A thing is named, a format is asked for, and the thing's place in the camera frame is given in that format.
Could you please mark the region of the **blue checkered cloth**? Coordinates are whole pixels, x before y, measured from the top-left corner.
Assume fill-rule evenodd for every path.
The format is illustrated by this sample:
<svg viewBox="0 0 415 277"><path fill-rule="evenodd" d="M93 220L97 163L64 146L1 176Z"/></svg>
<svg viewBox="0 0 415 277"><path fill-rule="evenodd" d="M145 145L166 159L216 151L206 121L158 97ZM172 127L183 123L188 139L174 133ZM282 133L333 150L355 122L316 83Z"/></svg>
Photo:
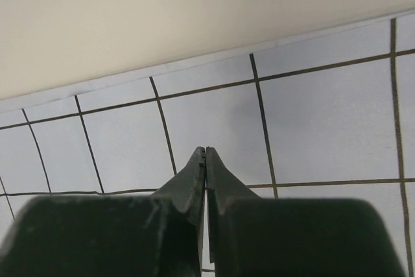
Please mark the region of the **blue checkered cloth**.
<svg viewBox="0 0 415 277"><path fill-rule="evenodd" d="M414 275L414 14L1 102L1 232L40 195L149 195L198 146L261 197L351 197Z"/></svg>

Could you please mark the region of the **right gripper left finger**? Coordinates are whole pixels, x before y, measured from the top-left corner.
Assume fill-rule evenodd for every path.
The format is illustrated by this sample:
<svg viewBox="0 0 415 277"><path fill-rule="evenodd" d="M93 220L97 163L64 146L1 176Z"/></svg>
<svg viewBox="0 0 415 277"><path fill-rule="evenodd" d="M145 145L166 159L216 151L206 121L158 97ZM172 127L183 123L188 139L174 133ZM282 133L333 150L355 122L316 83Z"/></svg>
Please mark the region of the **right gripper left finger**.
<svg viewBox="0 0 415 277"><path fill-rule="evenodd" d="M2 276L200 276L206 152L149 196L53 195L22 207Z"/></svg>

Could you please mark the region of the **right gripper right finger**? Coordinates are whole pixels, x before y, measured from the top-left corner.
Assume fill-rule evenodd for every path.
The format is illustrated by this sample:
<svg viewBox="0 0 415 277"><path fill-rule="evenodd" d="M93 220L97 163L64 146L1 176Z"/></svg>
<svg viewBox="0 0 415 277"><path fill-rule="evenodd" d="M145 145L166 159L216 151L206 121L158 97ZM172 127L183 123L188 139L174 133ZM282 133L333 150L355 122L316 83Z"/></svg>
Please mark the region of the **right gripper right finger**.
<svg viewBox="0 0 415 277"><path fill-rule="evenodd" d="M403 276L385 224L359 199L264 199L206 150L217 276Z"/></svg>

